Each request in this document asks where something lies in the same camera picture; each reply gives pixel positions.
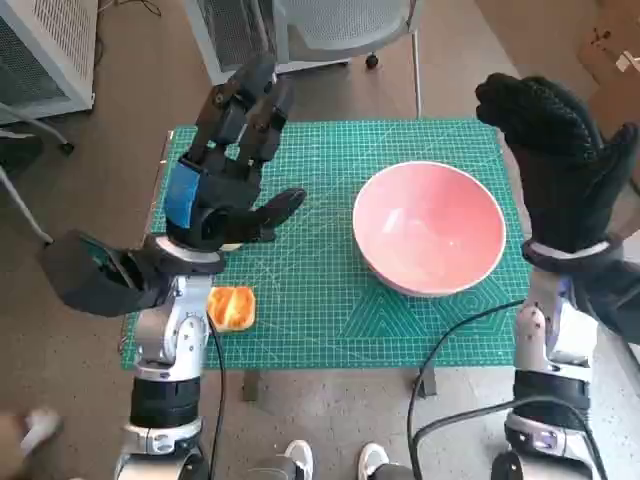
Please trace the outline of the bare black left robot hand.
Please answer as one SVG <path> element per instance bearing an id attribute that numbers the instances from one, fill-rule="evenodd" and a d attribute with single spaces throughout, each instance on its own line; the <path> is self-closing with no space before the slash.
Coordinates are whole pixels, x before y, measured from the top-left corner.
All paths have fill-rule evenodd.
<path id="1" fill-rule="evenodd" d="M 214 86 L 196 120 L 190 147 L 172 169 L 164 200 L 166 234 L 196 251 L 270 242 L 302 205 L 306 192 L 286 189 L 261 207 L 262 170 L 274 159 L 293 104 L 262 53 Z"/>

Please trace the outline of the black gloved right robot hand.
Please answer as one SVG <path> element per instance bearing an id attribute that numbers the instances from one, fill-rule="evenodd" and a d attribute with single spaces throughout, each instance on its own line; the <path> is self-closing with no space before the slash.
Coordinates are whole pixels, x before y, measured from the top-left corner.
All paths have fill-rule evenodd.
<path id="1" fill-rule="evenodd" d="M 475 95 L 477 118 L 503 133 L 516 160 L 533 240 L 566 253 L 604 241 L 639 152 L 638 125 L 604 138 L 585 104 L 542 76 L 492 73 Z"/>

